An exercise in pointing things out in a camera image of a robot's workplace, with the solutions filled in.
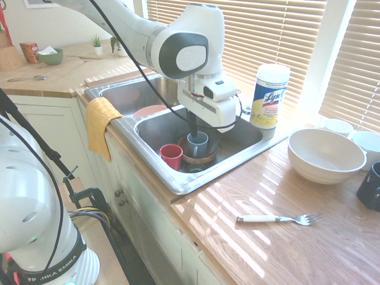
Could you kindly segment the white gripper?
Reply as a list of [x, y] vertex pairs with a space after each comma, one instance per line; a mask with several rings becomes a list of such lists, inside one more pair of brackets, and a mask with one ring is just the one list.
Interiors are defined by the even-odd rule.
[[187, 109], [190, 135], [195, 139], [198, 135], [197, 117], [212, 128], [208, 132], [208, 152], [216, 151], [219, 144], [219, 132], [224, 133], [235, 126], [236, 103], [232, 97], [215, 102], [208, 97], [197, 98], [184, 88], [178, 88], [178, 101]]

